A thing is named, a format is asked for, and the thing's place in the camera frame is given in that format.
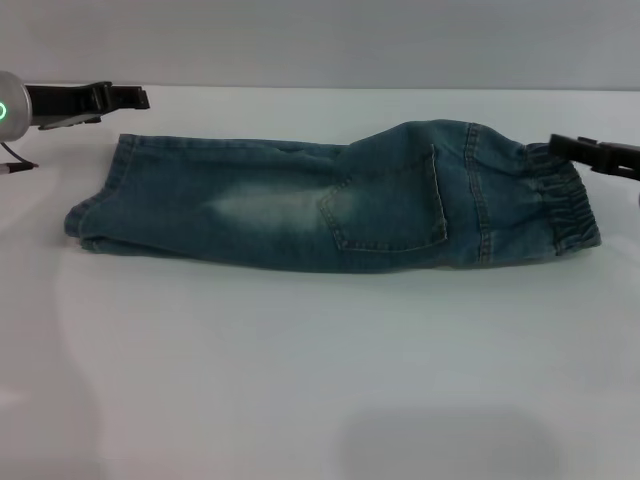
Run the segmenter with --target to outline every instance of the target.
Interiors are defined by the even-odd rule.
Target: white surface
[[[0,177],[2,480],[640,478],[640,184],[587,173],[604,245],[348,276],[82,252],[120,132],[350,142],[412,119],[640,143],[640,94],[150,88],[31,132]]]
[[[28,81],[640,88],[638,0],[0,0]]]

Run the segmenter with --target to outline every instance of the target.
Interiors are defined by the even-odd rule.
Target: folded jeans
[[[546,259],[600,244],[571,162],[474,123],[351,145],[122,135],[68,235],[96,253],[369,272]]]

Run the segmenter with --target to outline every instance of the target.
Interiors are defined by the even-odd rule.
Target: elastic waistband
[[[587,190],[573,164],[549,155],[547,144],[528,145],[525,155],[548,212],[557,255],[600,245]]]

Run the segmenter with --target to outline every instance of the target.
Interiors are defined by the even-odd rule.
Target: blue denim
[[[68,235],[92,252],[369,272],[546,259],[600,244],[571,162],[454,121],[351,145],[122,135]]]

